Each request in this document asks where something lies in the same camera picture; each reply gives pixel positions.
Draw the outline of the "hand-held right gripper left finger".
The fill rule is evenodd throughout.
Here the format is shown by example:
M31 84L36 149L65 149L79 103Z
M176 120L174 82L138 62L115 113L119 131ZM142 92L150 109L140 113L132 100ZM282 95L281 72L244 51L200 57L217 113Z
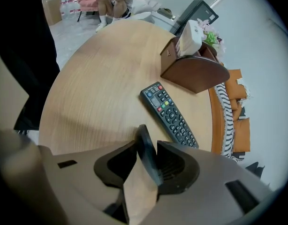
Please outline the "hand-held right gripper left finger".
M134 141L62 155L53 155L45 146L39 150L70 225L129 223L123 184L136 163Z

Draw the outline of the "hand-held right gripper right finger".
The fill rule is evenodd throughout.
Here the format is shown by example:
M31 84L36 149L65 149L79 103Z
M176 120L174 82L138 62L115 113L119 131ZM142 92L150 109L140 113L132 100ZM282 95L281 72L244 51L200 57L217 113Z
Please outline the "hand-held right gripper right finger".
M251 224L273 199L257 176L231 159L165 141L154 147L145 125L135 142L157 186L145 225Z

